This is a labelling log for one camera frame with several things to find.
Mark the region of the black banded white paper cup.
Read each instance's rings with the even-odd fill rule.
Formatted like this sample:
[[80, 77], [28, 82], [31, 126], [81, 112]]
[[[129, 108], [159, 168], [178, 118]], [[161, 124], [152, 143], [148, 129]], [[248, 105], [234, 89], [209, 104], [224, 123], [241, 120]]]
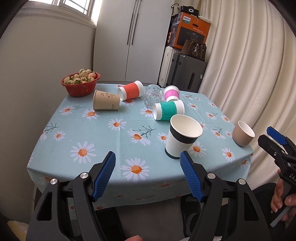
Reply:
[[203, 133], [201, 125], [192, 117], [175, 114], [170, 119], [170, 129], [165, 153], [172, 159], [179, 159]]

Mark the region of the beige ceramic cup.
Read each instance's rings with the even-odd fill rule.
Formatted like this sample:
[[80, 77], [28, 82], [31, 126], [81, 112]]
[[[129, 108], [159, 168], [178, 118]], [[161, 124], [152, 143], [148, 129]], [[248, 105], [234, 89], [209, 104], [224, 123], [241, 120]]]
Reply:
[[232, 133], [234, 142], [241, 147], [246, 147], [255, 138], [255, 132], [245, 122], [239, 120]]

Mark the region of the pink sleeved paper cup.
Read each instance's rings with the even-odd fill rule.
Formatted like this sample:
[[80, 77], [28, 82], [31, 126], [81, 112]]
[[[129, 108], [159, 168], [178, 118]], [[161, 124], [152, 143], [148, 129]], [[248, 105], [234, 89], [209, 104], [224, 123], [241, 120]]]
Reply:
[[166, 102], [179, 100], [180, 90], [174, 85], [167, 86], [164, 89], [164, 97]]

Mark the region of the green sleeved paper cup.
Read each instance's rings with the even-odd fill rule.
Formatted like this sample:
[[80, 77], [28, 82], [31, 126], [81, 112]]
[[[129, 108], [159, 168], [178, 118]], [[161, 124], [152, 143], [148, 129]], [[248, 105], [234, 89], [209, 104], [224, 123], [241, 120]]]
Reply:
[[153, 115], [156, 121], [169, 121], [175, 114], [185, 114], [185, 106], [180, 99], [153, 105]]

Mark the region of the red sleeved paper cup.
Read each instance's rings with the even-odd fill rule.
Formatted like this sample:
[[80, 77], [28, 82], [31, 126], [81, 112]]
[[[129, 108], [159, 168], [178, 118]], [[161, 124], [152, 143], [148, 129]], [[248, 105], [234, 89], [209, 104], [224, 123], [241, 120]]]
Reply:
[[139, 98], [144, 95], [144, 86], [139, 80], [136, 80], [135, 82], [119, 87], [117, 93], [121, 101]]

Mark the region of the cream curtain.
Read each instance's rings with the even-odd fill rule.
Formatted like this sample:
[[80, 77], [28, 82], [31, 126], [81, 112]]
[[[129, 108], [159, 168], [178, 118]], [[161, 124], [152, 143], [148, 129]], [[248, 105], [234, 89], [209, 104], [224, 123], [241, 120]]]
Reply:
[[257, 136], [295, 140], [295, 36], [269, 1], [197, 1], [211, 21], [199, 92]]

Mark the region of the dark grey suitcase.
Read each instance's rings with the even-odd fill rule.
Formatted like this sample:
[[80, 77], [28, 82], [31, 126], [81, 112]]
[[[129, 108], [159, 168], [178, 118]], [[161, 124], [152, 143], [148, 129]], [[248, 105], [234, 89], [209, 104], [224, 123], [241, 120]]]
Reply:
[[202, 60], [175, 53], [171, 60], [166, 87], [175, 85], [179, 90], [197, 93], [206, 68], [207, 63]]

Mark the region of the daisy print blue tablecloth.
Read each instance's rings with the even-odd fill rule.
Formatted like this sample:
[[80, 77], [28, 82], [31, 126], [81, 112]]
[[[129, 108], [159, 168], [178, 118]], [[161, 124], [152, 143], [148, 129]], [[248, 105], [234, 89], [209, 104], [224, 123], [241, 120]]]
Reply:
[[[197, 120], [201, 137], [189, 149], [196, 163], [221, 179], [246, 178], [253, 149], [232, 138], [234, 125], [205, 95], [182, 91], [185, 114]], [[67, 96], [44, 128], [27, 165], [43, 191], [51, 179], [74, 179], [100, 163], [109, 151], [116, 166], [96, 209], [139, 205], [190, 192], [180, 162], [165, 153], [170, 123], [156, 121], [141, 98], [118, 110], [93, 109], [93, 96]]]

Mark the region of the brown leather handbag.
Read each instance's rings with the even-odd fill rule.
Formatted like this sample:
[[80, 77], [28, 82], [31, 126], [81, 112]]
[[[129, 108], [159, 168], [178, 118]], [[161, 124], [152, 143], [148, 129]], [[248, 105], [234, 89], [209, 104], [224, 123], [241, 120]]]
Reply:
[[197, 39], [186, 40], [181, 53], [201, 61], [205, 61], [207, 46], [205, 43], [198, 43]]

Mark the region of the red bowl of strawberries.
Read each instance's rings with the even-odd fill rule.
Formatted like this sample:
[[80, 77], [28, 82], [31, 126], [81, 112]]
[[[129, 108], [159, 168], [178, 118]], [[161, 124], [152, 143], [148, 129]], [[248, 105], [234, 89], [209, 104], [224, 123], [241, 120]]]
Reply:
[[91, 69], [80, 69], [77, 73], [68, 75], [61, 80], [61, 84], [71, 97], [84, 97], [95, 89], [100, 74]]

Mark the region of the clear glass tumbler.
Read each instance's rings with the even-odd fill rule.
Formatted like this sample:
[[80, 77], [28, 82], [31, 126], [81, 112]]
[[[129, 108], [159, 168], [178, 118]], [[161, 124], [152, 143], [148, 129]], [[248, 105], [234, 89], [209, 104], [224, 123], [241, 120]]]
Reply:
[[147, 108], [153, 108], [155, 103], [162, 100], [162, 89], [156, 84], [150, 84], [145, 87], [144, 104]]

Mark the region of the white suitcase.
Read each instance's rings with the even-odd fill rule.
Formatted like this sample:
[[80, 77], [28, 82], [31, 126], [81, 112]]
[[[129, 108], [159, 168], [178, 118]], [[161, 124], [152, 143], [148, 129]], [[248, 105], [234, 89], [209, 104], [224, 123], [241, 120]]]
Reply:
[[170, 72], [170, 67], [171, 67], [171, 61], [175, 53], [180, 53], [181, 51], [179, 49], [167, 46], [165, 47], [164, 55], [163, 55], [163, 60], [159, 72], [159, 78], [158, 78], [158, 85], [162, 88], [165, 87], [167, 80], [168, 80], [168, 75]]

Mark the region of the orange cardboard box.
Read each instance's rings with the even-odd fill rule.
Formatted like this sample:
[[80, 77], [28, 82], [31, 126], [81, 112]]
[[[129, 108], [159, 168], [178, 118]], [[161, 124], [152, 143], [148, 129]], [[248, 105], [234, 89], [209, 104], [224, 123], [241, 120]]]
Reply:
[[210, 23], [194, 15], [179, 13], [171, 18], [166, 45], [181, 50], [186, 40], [205, 43], [209, 29]]

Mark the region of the white double door cabinet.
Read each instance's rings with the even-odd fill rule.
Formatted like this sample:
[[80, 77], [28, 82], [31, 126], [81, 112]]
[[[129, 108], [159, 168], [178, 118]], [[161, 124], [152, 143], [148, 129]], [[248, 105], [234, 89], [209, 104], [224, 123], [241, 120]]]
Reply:
[[156, 84], [174, 1], [103, 1], [93, 69], [100, 81]]

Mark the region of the window with white frame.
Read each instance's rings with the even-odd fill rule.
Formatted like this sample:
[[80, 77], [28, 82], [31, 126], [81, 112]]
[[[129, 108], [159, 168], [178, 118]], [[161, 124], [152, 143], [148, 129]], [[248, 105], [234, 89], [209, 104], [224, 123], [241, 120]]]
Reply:
[[42, 9], [49, 15], [61, 16], [69, 20], [97, 25], [100, 15], [102, 1], [72, 1], [72, 0], [51, 0], [51, 1], [28, 1], [25, 7]]

